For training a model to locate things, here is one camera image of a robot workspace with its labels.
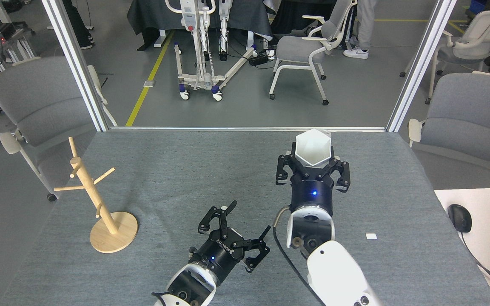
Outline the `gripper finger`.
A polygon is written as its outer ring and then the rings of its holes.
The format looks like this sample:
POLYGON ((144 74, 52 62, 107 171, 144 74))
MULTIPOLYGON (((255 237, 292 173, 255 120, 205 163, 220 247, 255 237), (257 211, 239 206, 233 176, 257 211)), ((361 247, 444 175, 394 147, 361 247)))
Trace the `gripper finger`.
POLYGON ((280 155, 276 170, 276 185, 297 184, 306 180, 309 180, 309 170, 302 165, 301 161, 293 153, 280 155), (291 178, 288 178, 285 166, 291 169, 291 178))
POLYGON ((327 164, 319 171, 319 180, 328 184, 330 188, 335 188, 342 193, 346 193, 350 186, 350 167, 349 163, 341 161, 334 153, 334 148, 330 148, 332 154, 327 164), (334 181, 331 175, 334 172, 339 173, 339 178, 334 181))
POLYGON ((204 234, 206 231, 210 230, 210 222, 214 218, 219 219, 219 229, 222 230, 222 234, 227 234, 227 223, 226 217, 231 213, 231 211, 236 207, 237 200, 233 200, 228 207, 211 207, 203 219, 198 225, 198 233, 204 234))
POLYGON ((264 232, 257 239, 246 239, 233 242, 233 259, 237 262, 244 258, 244 252, 251 250, 259 250, 259 254, 256 257, 248 257, 245 259, 245 269, 247 273, 252 273, 253 270, 261 263, 265 256, 270 252, 270 248, 265 242, 265 236, 270 230, 271 226, 268 225, 264 232))

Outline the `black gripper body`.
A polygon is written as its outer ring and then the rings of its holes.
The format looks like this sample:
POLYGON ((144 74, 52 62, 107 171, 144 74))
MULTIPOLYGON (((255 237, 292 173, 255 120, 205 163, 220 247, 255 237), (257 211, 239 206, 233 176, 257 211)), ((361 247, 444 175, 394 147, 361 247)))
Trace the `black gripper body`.
POLYGON ((243 240, 244 238, 233 229, 226 234, 226 240, 221 238, 221 230, 214 230, 208 240, 193 252, 189 263, 197 263, 214 273, 216 283, 221 284, 244 258, 244 248, 233 249, 233 243, 243 240))
POLYGON ((291 177, 291 211, 301 207, 321 207, 327 212, 333 211, 332 193, 334 180, 330 172, 321 178, 320 171, 308 170, 308 176, 298 170, 291 177))

